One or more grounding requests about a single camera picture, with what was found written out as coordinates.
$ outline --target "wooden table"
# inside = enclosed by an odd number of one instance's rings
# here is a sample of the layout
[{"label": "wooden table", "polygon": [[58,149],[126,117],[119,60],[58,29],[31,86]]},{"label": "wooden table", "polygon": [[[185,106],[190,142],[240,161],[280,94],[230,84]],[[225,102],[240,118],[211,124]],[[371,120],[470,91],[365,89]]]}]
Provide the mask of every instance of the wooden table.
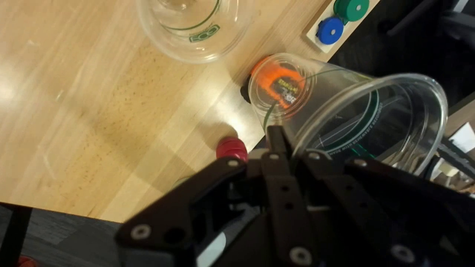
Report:
[{"label": "wooden table", "polygon": [[151,46],[133,0],[1,1],[0,201],[121,222],[214,160],[221,136],[252,148],[263,130],[239,94],[252,63],[337,50],[301,37],[323,0],[252,4],[230,54],[190,65]]}]

